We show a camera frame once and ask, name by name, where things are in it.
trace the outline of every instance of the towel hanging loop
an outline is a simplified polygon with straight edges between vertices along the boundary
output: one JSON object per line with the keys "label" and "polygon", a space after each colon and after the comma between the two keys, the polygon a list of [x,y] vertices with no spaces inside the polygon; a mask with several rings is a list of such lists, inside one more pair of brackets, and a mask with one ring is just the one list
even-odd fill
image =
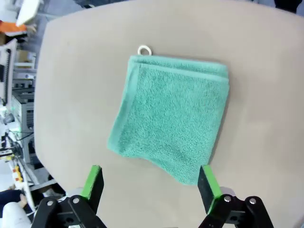
{"label": "towel hanging loop", "polygon": [[137,54],[138,55],[142,55],[142,50],[143,49],[146,49],[149,52],[149,56],[152,55],[152,51],[151,51],[151,49],[147,45],[140,45],[139,48],[138,48],[138,50],[137,50]]}

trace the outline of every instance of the towel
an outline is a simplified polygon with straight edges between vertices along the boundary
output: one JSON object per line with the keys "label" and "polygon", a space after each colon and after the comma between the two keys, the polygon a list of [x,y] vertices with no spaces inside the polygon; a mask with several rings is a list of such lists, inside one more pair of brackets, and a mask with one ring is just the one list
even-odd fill
{"label": "towel", "polygon": [[218,134],[228,82],[227,67],[219,63],[131,56],[108,148],[197,185]]}

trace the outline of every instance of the bolt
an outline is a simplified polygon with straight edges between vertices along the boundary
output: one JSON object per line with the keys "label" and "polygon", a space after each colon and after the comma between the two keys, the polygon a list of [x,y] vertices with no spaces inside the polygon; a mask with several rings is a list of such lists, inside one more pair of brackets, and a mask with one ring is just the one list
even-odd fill
{"label": "bolt", "polygon": [[78,203],[78,202],[79,202],[78,198],[73,199],[73,203]]}
{"label": "bolt", "polygon": [[251,203],[251,204],[256,204],[256,200],[254,199],[254,198],[251,198],[250,200],[249,200],[249,202]]}
{"label": "bolt", "polygon": [[231,201],[231,197],[230,197],[230,196],[225,196],[225,197],[224,197],[224,201],[230,202],[230,201]]}

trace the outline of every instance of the cable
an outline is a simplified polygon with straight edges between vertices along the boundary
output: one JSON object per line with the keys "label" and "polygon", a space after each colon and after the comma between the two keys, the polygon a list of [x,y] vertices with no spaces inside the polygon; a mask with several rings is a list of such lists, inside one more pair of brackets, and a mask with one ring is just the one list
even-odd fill
{"label": "cable", "polygon": [[[14,132],[9,130],[10,132],[13,133],[13,135],[15,136],[15,140],[18,141],[19,140],[19,136]],[[13,141],[9,136],[7,136],[9,139],[9,142],[13,145],[16,141]]]}
{"label": "cable", "polygon": [[19,131],[11,131],[11,130],[9,130],[9,131],[10,131],[10,132],[13,132],[13,133],[14,133],[14,132],[17,132],[17,133],[28,133],[28,134],[29,134],[29,133],[33,133],[33,132],[19,132]]}
{"label": "cable", "polygon": [[0,152],[8,151],[8,150],[11,150],[11,149],[12,149],[12,147],[9,147],[9,148],[1,148],[1,149],[0,149]]}
{"label": "cable", "polygon": [[25,138],[27,138],[27,137],[31,136],[32,134],[33,134],[33,132],[32,132],[31,134],[28,134],[27,136],[24,136],[24,137],[23,137],[23,138],[21,138],[21,139],[16,140],[16,141],[21,141],[22,139],[25,139]]}

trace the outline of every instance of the beige table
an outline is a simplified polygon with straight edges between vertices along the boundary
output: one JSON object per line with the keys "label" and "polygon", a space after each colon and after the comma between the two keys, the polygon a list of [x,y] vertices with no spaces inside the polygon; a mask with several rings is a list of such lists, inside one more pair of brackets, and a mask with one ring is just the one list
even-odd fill
{"label": "beige table", "polygon": [[227,115],[211,162],[240,199],[258,195],[276,228],[304,216],[304,18],[238,1],[142,0],[51,21],[38,66],[35,144],[65,190],[104,171],[98,215],[109,228],[194,228],[205,212],[195,186],[106,141],[127,61],[154,54],[214,60],[230,69]]}

